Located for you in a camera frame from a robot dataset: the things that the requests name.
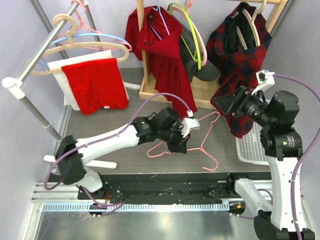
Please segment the thin pink wire hanger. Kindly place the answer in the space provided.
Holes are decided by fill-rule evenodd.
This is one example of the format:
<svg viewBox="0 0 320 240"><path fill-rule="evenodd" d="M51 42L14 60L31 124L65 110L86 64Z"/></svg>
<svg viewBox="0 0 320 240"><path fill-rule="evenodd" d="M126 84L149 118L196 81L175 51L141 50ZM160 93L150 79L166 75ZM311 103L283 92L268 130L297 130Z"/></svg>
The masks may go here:
<svg viewBox="0 0 320 240"><path fill-rule="evenodd" d="M212 161L215 162L215 166L214 167L206 167L206 166L203 166L202 168L205 170L205 171L209 171L209 172L213 172L213 171L216 171L219 167L219 162L208 152L206 151L205 149L205 144L206 144L206 140L208 138L208 136L210 135L212 129L213 129L213 126L214 126L214 123L220 118L221 114L218 113L217 111L213 111L201 118L198 119L199 122L201 122L202 120L205 120L205 119L210 119L211 122L210 122L210 127L207 129L206 131L206 134L203 136L203 139L202 139L202 142L199 143L198 141L196 143L194 143L193 141L191 141L191 148L187 148L187 152L193 152L193 151L200 151L201 154L200 156L201 157L204 157L204 156L207 156L208 158L210 158ZM158 157L161 157L163 155L170 155L171 152L169 151L164 151L160 154L155 154L155 155L151 155L151 151L155 150L157 147L159 147L160 145L162 145L164 142L160 142L158 143L157 145L155 145L154 147L152 147L151 149L149 149L147 152L146 152L146 155L149 157L149 158L158 158Z"/></svg>

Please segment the white plastic laundry basket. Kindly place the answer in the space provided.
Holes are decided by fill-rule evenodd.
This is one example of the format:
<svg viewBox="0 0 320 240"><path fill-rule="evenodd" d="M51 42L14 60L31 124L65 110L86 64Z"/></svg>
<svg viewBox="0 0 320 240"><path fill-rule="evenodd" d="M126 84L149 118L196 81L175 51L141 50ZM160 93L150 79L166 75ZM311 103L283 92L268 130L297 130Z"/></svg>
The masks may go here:
<svg viewBox="0 0 320 240"><path fill-rule="evenodd" d="M252 122L251 130L242 138L235 137L236 152L240 162L268 166L269 157L260 141L262 127Z"/></svg>

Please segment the red plaid garment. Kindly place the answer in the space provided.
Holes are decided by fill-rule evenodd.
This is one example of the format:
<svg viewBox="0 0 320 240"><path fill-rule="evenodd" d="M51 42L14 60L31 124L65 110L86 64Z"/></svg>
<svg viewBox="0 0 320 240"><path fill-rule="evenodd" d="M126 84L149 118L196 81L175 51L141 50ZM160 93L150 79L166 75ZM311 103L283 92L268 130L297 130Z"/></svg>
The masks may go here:
<svg viewBox="0 0 320 240"><path fill-rule="evenodd" d="M257 86L256 72L261 70L267 53L236 50L230 20L232 13L210 34L206 44L208 61L220 71L219 88L214 97L230 95L240 86Z"/></svg>

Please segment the dark red skirt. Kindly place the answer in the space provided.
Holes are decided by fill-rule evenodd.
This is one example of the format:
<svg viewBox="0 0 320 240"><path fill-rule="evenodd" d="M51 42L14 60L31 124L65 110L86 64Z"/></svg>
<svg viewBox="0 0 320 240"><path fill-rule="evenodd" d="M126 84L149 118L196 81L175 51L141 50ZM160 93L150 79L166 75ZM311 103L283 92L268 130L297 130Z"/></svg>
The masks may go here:
<svg viewBox="0 0 320 240"><path fill-rule="evenodd" d="M127 20L125 40L132 46L131 52L142 60L142 51L148 53L148 70L156 79L155 89L160 93L171 93L183 99L192 112L197 108L187 73L180 57L181 24L165 9L162 14L170 35L158 40L147 23L152 6L144 8L142 28L138 25L138 12L134 10Z"/></svg>

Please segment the blue wire hanger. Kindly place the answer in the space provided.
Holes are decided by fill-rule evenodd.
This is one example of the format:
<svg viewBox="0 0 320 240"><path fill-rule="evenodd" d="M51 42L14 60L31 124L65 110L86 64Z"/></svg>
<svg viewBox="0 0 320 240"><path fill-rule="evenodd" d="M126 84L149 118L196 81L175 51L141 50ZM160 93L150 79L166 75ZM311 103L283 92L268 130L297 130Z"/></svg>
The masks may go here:
<svg viewBox="0 0 320 240"><path fill-rule="evenodd" d="M147 14L147 24L160 41L171 34L162 10L163 8L160 6L160 1L158 0L156 5L152 7L151 12Z"/></svg>

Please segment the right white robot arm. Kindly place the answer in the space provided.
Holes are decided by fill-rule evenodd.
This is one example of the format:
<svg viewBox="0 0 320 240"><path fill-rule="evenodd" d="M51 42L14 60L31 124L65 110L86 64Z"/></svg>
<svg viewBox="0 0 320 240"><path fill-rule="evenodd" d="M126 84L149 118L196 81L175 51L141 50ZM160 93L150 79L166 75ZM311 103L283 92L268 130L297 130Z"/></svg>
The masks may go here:
<svg viewBox="0 0 320 240"><path fill-rule="evenodd" d="M239 178L226 184L226 193L241 196L254 215L253 226L260 240L314 240L308 229L300 195L299 161L303 156L301 136L293 128L299 113L299 99L285 90L266 102L262 90L241 86L234 93L215 97L225 115L248 116L261 126L260 142L268 157L272 180L269 203L252 180Z"/></svg>

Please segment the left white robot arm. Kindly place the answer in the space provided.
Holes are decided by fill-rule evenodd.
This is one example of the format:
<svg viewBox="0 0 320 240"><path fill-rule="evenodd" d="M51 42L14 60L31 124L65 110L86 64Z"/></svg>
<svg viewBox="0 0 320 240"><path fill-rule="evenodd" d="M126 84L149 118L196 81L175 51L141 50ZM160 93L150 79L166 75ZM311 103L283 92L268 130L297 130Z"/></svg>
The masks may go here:
<svg viewBox="0 0 320 240"><path fill-rule="evenodd" d="M136 117L132 123L94 137L74 139L66 136L55 154L57 168L65 185L84 187L93 198L100 200L107 192L99 173L88 168L88 163L114 151L135 147L156 139L167 144L171 153L187 153L190 132L200 123L190 113L180 119L171 107L147 117Z"/></svg>

